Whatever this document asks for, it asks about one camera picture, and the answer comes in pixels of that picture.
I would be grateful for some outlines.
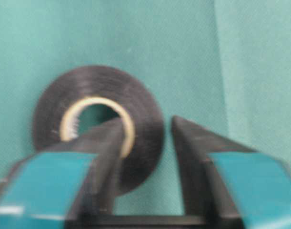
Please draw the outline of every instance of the electrical tape roll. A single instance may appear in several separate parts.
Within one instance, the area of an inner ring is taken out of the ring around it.
[[[43,93],[33,117],[37,151],[77,137],[78,118],[86,107],[104,104],[122,118],[126,133],[119,194],[141,184],[162,150],[164,123],[152,95],[128,73],[106,66],[84,66],[56,79]]]

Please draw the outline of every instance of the teal plastic cover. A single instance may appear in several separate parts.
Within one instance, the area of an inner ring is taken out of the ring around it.
[[[30,159],[0,199],[0,229],[62,229],[95,156],[44,152]]]
[[[291,178],[262,153],[210,153],[246,229],[291,229]]]

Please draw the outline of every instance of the green wall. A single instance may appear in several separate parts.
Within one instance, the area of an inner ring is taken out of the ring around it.
[[[0,0],[0,179],[32,154],[44,88],[87,64],[141,80],[163,111],[162,160],[117,214],[182,214],[172,115],[291,165],[291,1]]]

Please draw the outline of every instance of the black electrical tape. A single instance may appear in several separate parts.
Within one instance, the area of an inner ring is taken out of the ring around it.
[[[37,151],[61,142],[64,114],[76,102],[99,96],[121,105],[131,117],[135,140],[120,171],[119,194],[141,184],[161,155],[164,123],[161,111],[146,88],[129,74],[106,66],[84,66],[65,73],[43,93],[33,117]]]

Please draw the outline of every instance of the tape core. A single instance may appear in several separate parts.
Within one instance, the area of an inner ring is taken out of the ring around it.
[[[77,138],[79,127],[79,116],[89,106],[95,104],[103,104],[118,113],[122,119],[124,126],[125,139],[121,148],[121,157],[125,158],[130,154],[135,140],[135,127],[129,113],[118,103],[104,97],[85,97],[75,102],[65,112],[60,123],[60,139],[61,141],[70,141]]]

